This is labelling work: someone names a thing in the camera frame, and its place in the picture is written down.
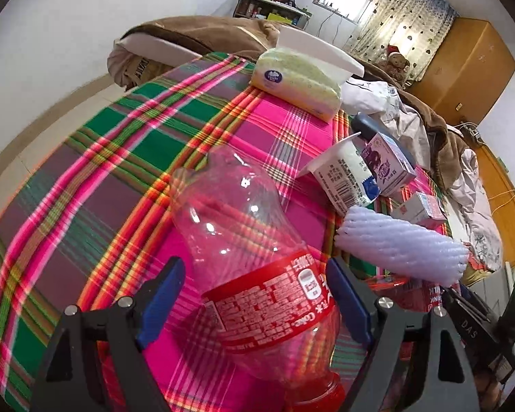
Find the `right hand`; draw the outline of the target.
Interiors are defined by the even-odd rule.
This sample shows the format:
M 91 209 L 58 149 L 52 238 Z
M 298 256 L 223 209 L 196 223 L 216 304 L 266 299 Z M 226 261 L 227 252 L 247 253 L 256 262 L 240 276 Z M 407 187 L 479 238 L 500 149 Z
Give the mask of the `right hand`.
M 474 376 L 476 391 L 478 394 L 480 410 L 495 412 L 500 407 L 502 398 L 502 385 L 493 375 L 481 373 Z

